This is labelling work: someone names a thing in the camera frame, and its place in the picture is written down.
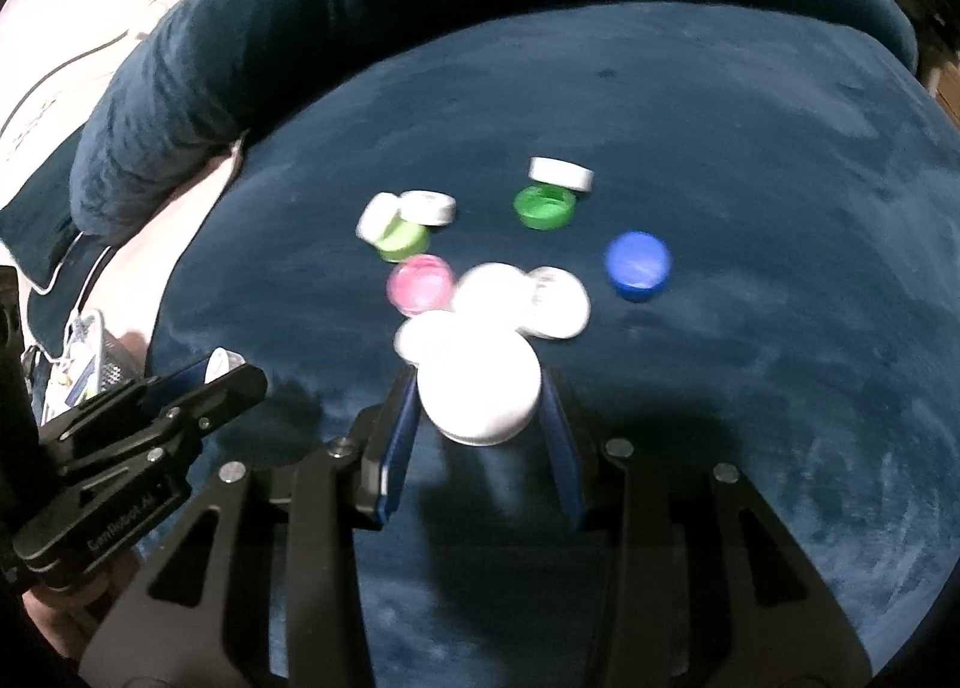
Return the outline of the person's left hand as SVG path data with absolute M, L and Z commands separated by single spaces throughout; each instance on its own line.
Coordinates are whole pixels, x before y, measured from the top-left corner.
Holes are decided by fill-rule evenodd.
M 132 584 L 142 558 L 135 548 L 112 558 L 86 584 L 52 590 L 39 584 L 21 596 L 26 615 L 59 656 L 80 660 L 110 608 Z

